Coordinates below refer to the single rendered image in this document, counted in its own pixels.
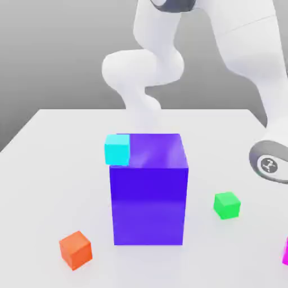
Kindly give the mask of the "small cyan cube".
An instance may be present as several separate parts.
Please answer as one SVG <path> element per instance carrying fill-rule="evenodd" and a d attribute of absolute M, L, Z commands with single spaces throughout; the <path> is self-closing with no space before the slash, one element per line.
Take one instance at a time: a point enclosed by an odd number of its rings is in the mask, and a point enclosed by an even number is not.
<path fill-rule="evenodd" d="M 128 166 L 130 159 L 130 135 L 109 134 L 105 139 L 105 163 Z"/>

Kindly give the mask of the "small magenta cube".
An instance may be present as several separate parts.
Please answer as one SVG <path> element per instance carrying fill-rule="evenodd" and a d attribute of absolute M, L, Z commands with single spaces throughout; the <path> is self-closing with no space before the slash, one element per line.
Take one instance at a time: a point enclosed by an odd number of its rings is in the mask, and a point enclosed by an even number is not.
<path fill-rule="evenodd" d="M 285 247 L 283 250 L 282 263 L 288 266 L 288 237 L 286 239 Z"/>

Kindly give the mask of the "large purple box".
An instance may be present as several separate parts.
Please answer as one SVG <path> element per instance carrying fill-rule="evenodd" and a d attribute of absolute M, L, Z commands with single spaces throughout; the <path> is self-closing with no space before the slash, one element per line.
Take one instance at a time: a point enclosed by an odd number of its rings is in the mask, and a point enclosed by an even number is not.
<path fill-rule="evenodd" d="M 127 166 L 111 166 L 115 245 L 183 244 L 188 162 L 179 134 L 131 134 Z"/>

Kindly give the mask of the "small orange cube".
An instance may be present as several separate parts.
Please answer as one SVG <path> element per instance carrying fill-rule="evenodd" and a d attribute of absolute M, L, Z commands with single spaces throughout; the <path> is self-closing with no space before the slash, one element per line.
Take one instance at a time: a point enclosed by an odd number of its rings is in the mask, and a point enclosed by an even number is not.
<path fill-rule="evenodd" d="M 92 260 L 92 247 L 89 239 L 76 231 L 59 241 L 61 256 L 72 271 Z"/>

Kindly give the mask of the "small green cube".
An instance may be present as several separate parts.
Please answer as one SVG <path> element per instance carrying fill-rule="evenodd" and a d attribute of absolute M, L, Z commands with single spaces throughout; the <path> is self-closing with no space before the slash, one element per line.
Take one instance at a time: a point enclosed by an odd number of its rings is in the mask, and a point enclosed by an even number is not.
<path fill-rule="evenodd" d="M 241 201 L 232 192 L 217 193 L 214 196 L 213 209 L 220 219 L 232 219 L 239 216 Z"/>

